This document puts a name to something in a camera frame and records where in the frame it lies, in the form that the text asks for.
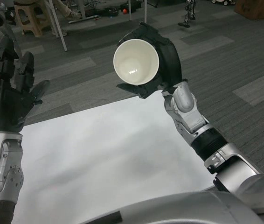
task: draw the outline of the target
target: white table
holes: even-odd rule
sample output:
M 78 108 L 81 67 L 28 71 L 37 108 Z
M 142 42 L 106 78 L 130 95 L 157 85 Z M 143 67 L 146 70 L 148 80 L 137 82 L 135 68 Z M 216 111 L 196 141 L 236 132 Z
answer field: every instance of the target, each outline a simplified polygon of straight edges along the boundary
M 54 9 L 53 2 L 52 2 L 52 0 L 48 0 L 48 2 L 45 1 L 45 3 L 46 3 L 46 7 L 48 9 L 48 13 L 49 13 L 51 23 L 53 24 L 53 29 L 54 29 L 54 32 L 56 34 L 56 37 L 61 38 L 61 41 L 63 44 L 63 49 L 65 51 L 68 51 L 66 42 L 65 42 L 63 34 L 62 34 L 61 25 L 60 25 L 59 20 L 57 18 L 56 11 Z M 85 10 L 84 10 L 84 0 L 77 0 L 77 3 L 79 6 L 79 10 L 81 12 L 82 18 L 80 20 L 76 20 L 76 21 L 69 21 L 69 24 L 74 23 L 74 22 L 79 22 L 79 21 L 85 21 L 85 20 L 89 20 L 89 19 L 93 19 L 93 18 L 98 17 L 97 15 L 86 17 Z M 128 0 L 128 4 L 129 4 L 129 21 L 132 21 L 131 0 Z M 145 23 L 146 23 L 146 18 L 147 18 L 147 0 L 145 0 L 145 14 L 144 14 L 144 22 Z
M 24 127 L 13 224 L 79 224 L 150 198 L 213 185 L 160 92 Z
M 98 16 L 89 16 L 86 17 L 85 16 L 85 10 L 84 10 L 84 0 L 76 0 L 80 13 L 82 15 L 82 18 L 80 20 L 76 20 L 76 21 L 70 21 L 69 24 L 74 23 L 74 22 L 80 22 L 80 21 L 85 21 L 85 20 L 89 20 L 89 19 L 93 19 L 93 18 L 97 18 Z M 129 21 L 132 21 L 132 13 L 131 13 L 131 0 L 128 0 L 128 4 L 129 4 Z M 145 15 L 144 15 L 144 22 L 146 23 L 146 17 L 147 17 L 147 0 L 145 0 Z

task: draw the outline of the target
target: toy car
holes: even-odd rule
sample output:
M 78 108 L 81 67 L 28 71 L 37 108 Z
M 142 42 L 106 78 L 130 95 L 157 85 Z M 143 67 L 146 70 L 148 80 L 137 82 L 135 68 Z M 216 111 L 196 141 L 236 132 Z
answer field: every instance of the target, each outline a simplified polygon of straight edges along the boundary
M 234 5 L 236 3 L 234 0 L 212 0 L 212 3 L 216 2 L 223 2 L 225 6 L 227 6 L 228 4 Z

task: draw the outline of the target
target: floor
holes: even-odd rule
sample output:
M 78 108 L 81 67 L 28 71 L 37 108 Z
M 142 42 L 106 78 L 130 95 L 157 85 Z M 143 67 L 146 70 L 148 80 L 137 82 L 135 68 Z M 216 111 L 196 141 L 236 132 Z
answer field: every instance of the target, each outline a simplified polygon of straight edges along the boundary
M 177 26 L 184 7 L 149 7 L 147 22 L 176 45 L 201 113 L 264 171 L 264 20 L 250 21 L 233 6 L 201 0 L 197 20 L 186 29 Z M 21 48 L 35 55 L 36 83 L 51 81 L 27 125 L 134 96 L 116 88 L 121 81 L 112 65 L 117 41 L 138 26 L 143 9 L 132 16 L 63 21 L 68 52 L 49 31 L 35 38 L 14 28 Z

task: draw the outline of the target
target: beige stool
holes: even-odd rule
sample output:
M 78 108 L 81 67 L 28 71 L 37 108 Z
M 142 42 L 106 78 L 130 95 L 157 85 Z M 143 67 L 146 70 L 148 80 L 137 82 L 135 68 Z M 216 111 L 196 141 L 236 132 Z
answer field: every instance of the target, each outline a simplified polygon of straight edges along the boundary
M 42 36 L 42 29 L 48 26 L 51 26 L 50 18 L 45 6 L 45 3 L 40 0 L 33 4 L 20 4 L 14 2 L 15 12 L 17 19 L 22 27 L 22 34 L 24 35 L 24 31 L 30 30 L 34 33 L 35 37 Z M 40 8 L 45 16 L 45 18 L 40 18 L 35 14 L 35 8 Z M 19 11 L 23 11 L 25 15 L 28 17 L 28 20 L 22 21 Z

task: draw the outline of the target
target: cardboard box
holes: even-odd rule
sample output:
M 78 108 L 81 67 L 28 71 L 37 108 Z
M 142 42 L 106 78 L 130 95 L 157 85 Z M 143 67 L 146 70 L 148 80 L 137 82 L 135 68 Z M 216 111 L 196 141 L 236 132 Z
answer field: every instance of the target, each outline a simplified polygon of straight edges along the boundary
M 264 0 L 237 0 L 235 12 L 251 20 L 264 19 Z

